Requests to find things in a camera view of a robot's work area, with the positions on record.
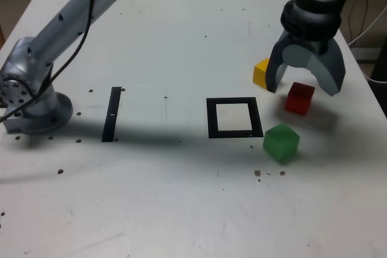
black bar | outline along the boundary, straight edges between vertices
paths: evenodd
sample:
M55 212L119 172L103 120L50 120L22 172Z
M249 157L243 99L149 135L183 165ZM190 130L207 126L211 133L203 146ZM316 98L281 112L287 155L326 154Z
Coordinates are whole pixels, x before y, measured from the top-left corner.
M119 112L120 97L121 87L112 87L101 142L113 142L115 123L117 121L117 114Z

yellow cube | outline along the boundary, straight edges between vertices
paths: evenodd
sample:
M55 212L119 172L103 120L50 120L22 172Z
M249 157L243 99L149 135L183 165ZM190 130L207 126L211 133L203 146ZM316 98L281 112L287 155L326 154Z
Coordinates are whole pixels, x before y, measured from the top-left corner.
M265 81L267 65L268 65L268 58L264 59L262 62L257 63L256 66L254 67L253 82L264 89L267 89L266 81Z

cube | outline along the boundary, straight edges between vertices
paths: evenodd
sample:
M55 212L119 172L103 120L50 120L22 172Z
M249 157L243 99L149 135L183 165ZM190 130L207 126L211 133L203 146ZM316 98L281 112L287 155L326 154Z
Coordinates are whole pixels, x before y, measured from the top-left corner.
M262 62L259 62L254 67L253 74L253 83L261 86L264 89L266 88L266 69L268 65L268 59L264 59Z
M294 82L286 99L285 110L306 115L312 102L313 93L314 87Z
M277 125L265 133L264 149L281 164L297 153L300 136L286 124Z

cable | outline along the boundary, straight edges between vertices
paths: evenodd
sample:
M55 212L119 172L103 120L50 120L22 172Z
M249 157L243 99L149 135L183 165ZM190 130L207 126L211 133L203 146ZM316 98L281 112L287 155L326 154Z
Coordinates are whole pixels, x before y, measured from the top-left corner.
M368 0L365 0L365 10L364 10L364 15L363 15L362 27L360 28L360 33L362 33L362 31L363 31L364 22L365 22L367 12L368 12Z
M348 44L348 46L350 46L350 45L352 45L355 41L357 41L360 37L362 37L363 36L363 34L365 34L374 24L375 24L375 22L377 22L378 21L378 19L384 14L384 12L387 10L387 6L385 7L385 9L383 9L383 11L378 15L378 17L374 20L374 22L373 23L371 23L371 25L369 25L369 27L360 35L360 36L358 36L357 38L355 38L354 40L352 40L349 44Z
M80 49L82 48L82 45L85 42L87 34L89 32L90 25L91 25L91 20L93 18L93 8L94 8L94 0L90 0L90 2L89 2L89 13L88 13L88 19L87 19L87 24L86 24L85 32L84 32L84 34L82 36L82 39L80 40L80 43L78 44L78 47L76 48L75 52L71 55L71 57L67 60L67 62L65 62L64 65L61 66L61 68L54 74L54 76L52 76L52 78L47 82L47 84L44 86L44 88L42 88L38 92L38 94L36 94L35 97L32 97L31 99L29 99L29 101L25 102L23 105L17 107L16 109L14 109L11 112L9 112L7 115L1 117L0 118L0 123L2 123L4 120L10 118L12 115L14 115L15 113L19 112L20 110L23 110L24 108L26 108L27 106L29 106L33 102L35 102L38 98L40 98L43 95L43 93L47 90L47 88L53 83L53 81L59 76L59 74L61 74L61 72L63 72L63 70L65 68L67 68L68 65L75 59L75 57L79 53Z
M350 29L350 35L351 35L350 42L351 42L352 39L353 39L352 28L351 28L351 16L352 16L352 12L353 12L353 10L354 10L354 8L355 8L355 5L356 5L357 1L358 1L358 0L354 0L353 5L352 5L352 7L351 7L350 15L348 16L348 28Z
M373 83L376 83L376 84L387 84L386 81L377 81L377 80L373 80L371 79L370 77L368 77L363 71L362 71L363 75L364 75L364 78L366 78L368 81L370 82L373 82Z
M358 38L360 38L361 36L363 36L363 34L365 34L374 24L375 22L378 21L378 19L384 14L384 12L387 10L387 6L385 7L385 9L383 9L383 11L378 15L377 18L375 18L374 22L371 23L371 25L369 25L369 27L363 32L361 33L357 38L355 38L353 41L351 41L348 46L352 45ZM370 81L370 82L373 82L373 83L376 83L376 84L387 84L387 81L377 81L377 80L374 80L374 79L371 79L370 77L368 77L363 71L362 71L364 77Z

white cable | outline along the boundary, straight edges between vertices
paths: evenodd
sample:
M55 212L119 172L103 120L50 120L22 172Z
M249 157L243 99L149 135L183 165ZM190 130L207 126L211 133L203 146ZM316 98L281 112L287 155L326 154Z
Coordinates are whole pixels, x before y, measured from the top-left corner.
M379 16L377 18L375 18L374 22L371 23L371 25L365 30L363 31L363 33L361 33L357 38L355 38L354 40L352 40L348 46L352 45L355 41L357 41L361 36L363 36L363 34L365 34L374 24L375 22L377 22L377 20L382 16L382 14L384 14L384 12L387 10L387 6L385 7L385 9L383 9L383 11L379 14ZM363 71L362 71L363 75L364 75L364 78L366 78L368 81L370 82L373 82L373 83L376 83L376 84L387 84L387 82L382 82L382 81L377 81L377 80L373 80L371 79L370 77L368 77Z
M382 82L382 81L377 81L377 80L373 80L371 79L370 77L368 77L366 74L364 74L364 72L362 71L363 75L364 75L364 78L366 78L368 81L371 81L373 83L376 83L376 84L387 84L387 82Z
M371 23L371 25L365 30L363 31L363 33L358 36L357 38L355 38L353 41L351 41L348 46L350 46L351 44L353 44L355 41L357 41L361 36L363 36L363 34L365 34L374 24L375 22L377 22L377 20L382 16L382 14L384 14L384 12L387 10L387 6L385 7L385 9L383 9L383 11L379 14L379 16L374 20L373 23Z

